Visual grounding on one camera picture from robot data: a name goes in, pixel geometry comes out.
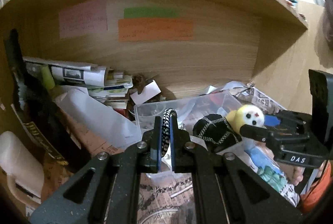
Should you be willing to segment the person's right hand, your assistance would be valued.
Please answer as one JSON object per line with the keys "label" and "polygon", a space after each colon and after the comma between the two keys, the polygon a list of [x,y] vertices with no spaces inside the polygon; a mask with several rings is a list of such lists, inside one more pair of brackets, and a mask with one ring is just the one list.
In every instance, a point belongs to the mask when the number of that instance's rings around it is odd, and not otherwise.
{"label": "person's right hand", "polygon": [[[326,160],[324,161],[321,166],[318,168],[317,173],[315,178],[313,179],[313,182],[316,182],[320,179],[321,176],[323,176],[323,174],[325,173],[325,171],[327,170],[327,168],[330,166],[330,161]],[[292,176],[290,178],[291,183],[294,186],[298,186],[304,179],[304,170],[305,168],[302,167],[293,167],[293,173]]]}

